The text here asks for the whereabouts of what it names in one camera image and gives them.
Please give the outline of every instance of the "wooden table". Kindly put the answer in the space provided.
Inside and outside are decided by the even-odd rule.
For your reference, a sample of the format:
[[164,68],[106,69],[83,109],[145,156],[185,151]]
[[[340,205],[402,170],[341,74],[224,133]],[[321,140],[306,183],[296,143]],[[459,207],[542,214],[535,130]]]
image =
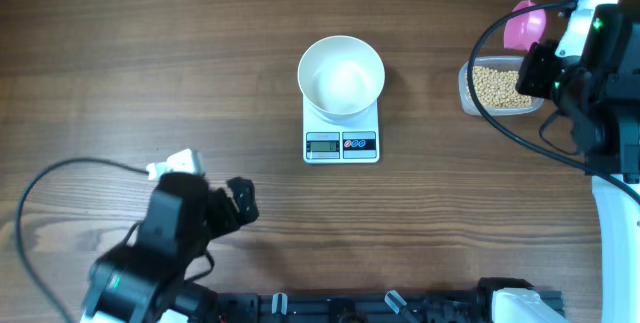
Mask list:
[[[39,169],[73,156],[143,167],[185,147],[201,150],[212,184],[242,175],[257,187],[258,222],[210,245],[216,269],[202,282],[214,290],[511,276],[562,290],[573,322],[599,321],[590,180],[460,108],[458,70],[518,1],[0,0],[0,322],[59,319],[14,253],[16,200]],[[559,38],[565,23],[549,17]],[[386,65],[378,164],[302,160],[297,63],[334,34],[362,38]],[[551,109],[502,121],[535,139]],[[33,192],[29,254],[76,317],[89,266],[144,216],[153,186],[81,166]]]

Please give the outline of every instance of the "pink object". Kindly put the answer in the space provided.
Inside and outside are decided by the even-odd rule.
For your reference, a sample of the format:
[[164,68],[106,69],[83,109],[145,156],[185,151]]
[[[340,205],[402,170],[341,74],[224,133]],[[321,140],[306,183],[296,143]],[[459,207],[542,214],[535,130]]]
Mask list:
[[[530,0],[524,0],[513,9],[520,10],[535,5]],[[539,42],[544,27],[547,25],[547,16],[544,9],[538,9],[521,16],[511,18],[504,28],[504,47],[529,51],[534,42]]]

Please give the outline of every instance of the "scale display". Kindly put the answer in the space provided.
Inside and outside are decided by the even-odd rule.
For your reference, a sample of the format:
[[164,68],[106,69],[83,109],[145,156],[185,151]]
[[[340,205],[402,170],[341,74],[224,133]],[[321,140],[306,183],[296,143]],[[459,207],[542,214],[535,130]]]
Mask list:
[[304,101],[303,157],[310,164],[375,163],[380,159],[378,107],[344,121],[329,121]]

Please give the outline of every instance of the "black cable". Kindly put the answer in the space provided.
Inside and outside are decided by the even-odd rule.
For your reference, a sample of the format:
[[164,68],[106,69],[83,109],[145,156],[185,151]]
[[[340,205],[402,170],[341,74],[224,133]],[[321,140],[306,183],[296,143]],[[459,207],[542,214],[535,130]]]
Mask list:
[[564,1],[555,2],[555,3],[537,4],[531,7],[517,10],[515,12],[511,12],[506,16],[500,18],[497,22],[493,23],[489,28],[487,28],[487,30],[484,33],[482,33],[482,36],[480,36],[480,39],[478,39],[478,41],[476,42],[475,46],[473,47],[473,50],[471,51],[471,56],[469,57],[469,64],[467,66],[467,82],[469,84],[469,94],[471,95],[471,99],[473,100],[473,103],[476,105],[476,108],[478,109],[480,114],[484,117],[484,119],[486,119],[487,122],[489,122],[495,129],[500,131],[500,133],[504,134],[509,139],[513,140],[514,142],[524,147],[531,149],[536,153],[540,153],[560,163],[564,163],[568,166],[580,169],[588,174],[592,174],[604,179],[605,181],[621,189],[623,192],[627,193],[633,200],[636,201],[636,203],[640,205],[640,194],[636,193],[636,191],[634,191],[631,187],[621,182],[619,179],[616,179],[615,177],[613,177],[608,173],[601,172],[600,170],[594,167],[591,167],[588,164],[584,164],[580,161],[567,158],[563,155],[560,155],[548,149],[542,148],[537,144],[529,142],[528,140],[516,135],[515,133],[507,129],[505,126],[500,124],[493,116],[489,114],[489,112],[487,112],[486,109],[484,109],[484,107],[482,106],[482,103],[480,103],[480,100],[478,99],[478,95],[476,94],[476,89],[473,85],[473,66],[475,64],[476,57],[478,56],[478,53],[480,52],[480,49],[486,42],[487,38],[489,38],[489,36],[501,25],[507,23],[507,21],[509,21],[509,19],[511,18],[517,17],[519,15],[523,15],[525,13],[529,13],[538,9],[572,7],[572,6],[575,6],[575,4],[576,4],[575,0],[564,0]]
[[108,159],[90,158],[90,157],[71,158],[71,159],[60,161],[58,163],[54,163],[48,166],[47,168],[45,168],[44,170],[42,170],[40,173],[36,175],[35,178],[33,178],[33,180],[29,183],[29,185],[27,185],[27,187],[24,189],[24,192],[22,192],[22,196],[20,196],[20,200],[18,200],[18,208],[16,210],[16,218],[14,223],[15,235],[16,235],[16,250],[18,251],[18,257],[20,258],[20,261],[22,262],[24,269],[29,274],[29,277],[31,277],[31,279],[33,280],[33,283],[35,283],[35,285],[40,289],[40,291],[42,291],[42,293],[47,297],[49,302],[51,302],[54,308],[60,313],[64,321],[67,323],[74,323],[74,320],[71,317],[71,314],[69,314],[69,312],[66,311],[66,309],[64,308],[64,305],[62,305],[62,303],[60,302],[60,299],[58,299],[55,296],[55,294],[53,294],[53,291],[51,291],[49,286],[47,286],[47,284],[42,280],[42,278],[40,278],[38,273],[36,273],[35,269],[33,268],[33,265],[29,261],[29,258],[27,258],[27,255],[24,250],[24,242],[22,241],[21,223],[22,223],[22,209],[24,208],[24,203],[27,200],[27,196],[29,195],[29,192],[31,192],[31,190],[36,185],[36,183],[38,183],[38,181],[42,179],[42,177],[44,177],[51,171],[54,171],[60,167],[63,167],[69,164],[74,164],[74,163],[99,163],[99,164],[104,164],[112,167],[122,168],[133,173],[140,173],[144,175],[149,174],[144,169],[130,167],[126,164],[114,162]]
[[557,109],[555,112],[551,113],[549,118],[547,118],[547,120],[545,120],[544,123],[542,123],[542,125],[540,126],[540,129],[538,129],[538,136],[540,137],[540,139],[542,139],[543,142],[547,143],[551,148],[557,150],[562,154],[579,155],[580,148],[576,147],[576,150],[574,152],[569,152],[553,144],[553,142],[551,142],[544,136],[544,132],[547,130],[547,128],[549,128],[549,126],[553,124],[553,122],[555,122],[556,119],[558,119],[560,116],[561,116],[560,109]]
[[142,221],[137,221],[137,222],[133,223],[131,228],[129,228],[129,231],[127,232],[127,235],[125,235],[124,238],[122,238],[122,240],[120,241],[120,243],[118,243],[118,245],[127,245],[127,242],[129,242],[129,239],[133,235],[133,232],[136,231],[136,228],[138,228],[140,223],[142,223]]
[[213,272],[213,267],[216,266],[216,262],[213,260],[213,257],[211,256],[211,253],[209,253],[209,251],[205,250],[204,251],[204,257],[207,258],[207,261],[209,262],[209,268],[206,269],[205,271],[202,271],[198,274],[194,274],[193,276],[185,279],[185,282],[195,282],[200,278],[204,278],[206,276],[208,276],[211,272]]

